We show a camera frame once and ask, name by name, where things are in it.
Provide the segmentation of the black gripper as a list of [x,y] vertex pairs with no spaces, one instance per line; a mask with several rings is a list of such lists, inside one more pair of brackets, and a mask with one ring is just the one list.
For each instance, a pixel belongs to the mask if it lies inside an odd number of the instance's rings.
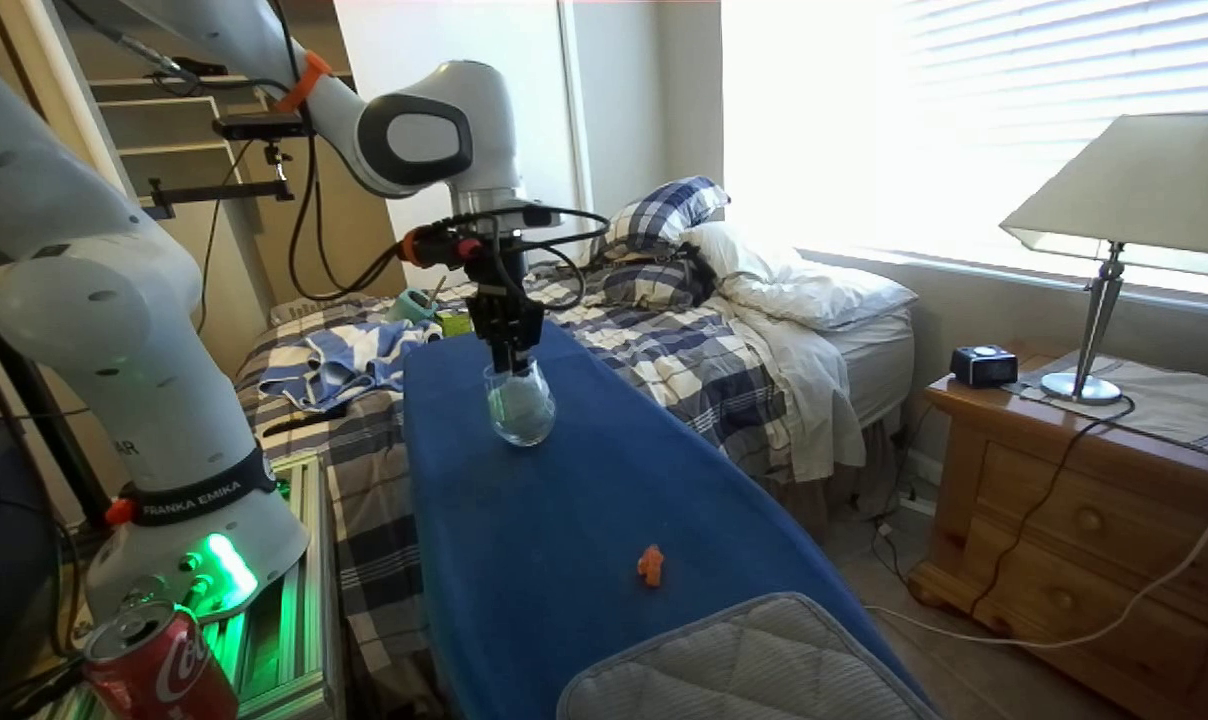
[[484,236],[464,272],[476,283],[469,315],[492,352],[492,366],[529,374],[544,308],[525,290],[525,252],[507,236]]

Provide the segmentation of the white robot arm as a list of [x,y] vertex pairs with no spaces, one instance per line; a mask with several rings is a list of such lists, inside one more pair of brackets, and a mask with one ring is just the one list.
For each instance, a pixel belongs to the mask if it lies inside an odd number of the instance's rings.
[[[127,0],[298,107],[374,195],[449,185],[464,211],[514,200],[502,76],[449,58],[362,98],[308,53],[269,0]],[[132,471],[123,514],[88,562],[98,617],[154,591],[226,617],[308,546],[233,380],[203,346],[196,258],[116,185],[81,163],[0,80],[0,335],[53,366]]]

